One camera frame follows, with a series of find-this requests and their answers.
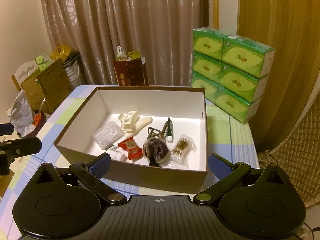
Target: pink curtain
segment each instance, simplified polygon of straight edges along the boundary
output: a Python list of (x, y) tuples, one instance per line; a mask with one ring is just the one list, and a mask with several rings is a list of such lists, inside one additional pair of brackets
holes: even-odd
[(52, 47), (79, 50), (89, 84), (116, 84), (116, 47), (140, 50), (150, 84), (190, 85), (200, 0), (42, 0)]

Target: beige quilted blanket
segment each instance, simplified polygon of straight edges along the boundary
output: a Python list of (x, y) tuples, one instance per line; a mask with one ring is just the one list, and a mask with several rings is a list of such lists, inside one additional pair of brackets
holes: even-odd
[(305, 206), (320, 202), (320, 93), (305, 117), (287, 138), (269, 154), (258, 154), (261, 168), (278, 162)]

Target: red snack wrapper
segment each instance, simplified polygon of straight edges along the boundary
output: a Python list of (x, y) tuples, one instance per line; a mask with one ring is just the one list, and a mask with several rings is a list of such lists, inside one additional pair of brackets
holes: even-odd
[(128, 152), (128, 159), (132, 160), (142, 156), (142, 149), (138, 147), (133, 137), (129, 137), (126, 140), (119, 142), (118, 146)]

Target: tablecloth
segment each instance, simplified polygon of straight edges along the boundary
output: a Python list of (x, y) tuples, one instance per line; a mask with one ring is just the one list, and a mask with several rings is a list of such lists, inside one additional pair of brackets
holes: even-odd
[[(20, 158), (19, 168), (0, 203), (0, 239), (16, 240), (21, 234), (12, 218), (12, 207), (17, 197), (31, 179), (38, 167), (45, 162), (55, 167), (68, 167), (68, 161), (53, 144), (63, 127), (80, 107), (83, 101), (97, 86), (79, 86), (52, 114), (37, 137), (42, 141), (38, 154)], [(241, 124), (220, 108), (206, 101), (209, 153), (215, 152), (232, 163), (239, 161), (258, 168), (258, 160), (248, 123)], [(134, 195), (176, 195), (177, 192), (166, 192), (143, 188), (115, 181), (102, 179), (103, 182), (117, 189), (127, 197)], [(216, 182), (212, 173), (205, 180), (207, 186)]]

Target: triangular cutout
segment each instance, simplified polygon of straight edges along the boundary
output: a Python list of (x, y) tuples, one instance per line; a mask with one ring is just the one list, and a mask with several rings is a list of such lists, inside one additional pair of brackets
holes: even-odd
[(268, 177), (267, 177), (267, 182), (270, 183), (276, 183), (276, 184), (284, 184), (280, 175), (276, 170), (270, 171)]
[(53, 177), (50, 173), (50, 171), (48, 169), (44, 169), (41, 173), (41, 175), (39, 176), (36, 184), (40, 184), (40, 183), (47, 183), (47, 182), (52, 182)]

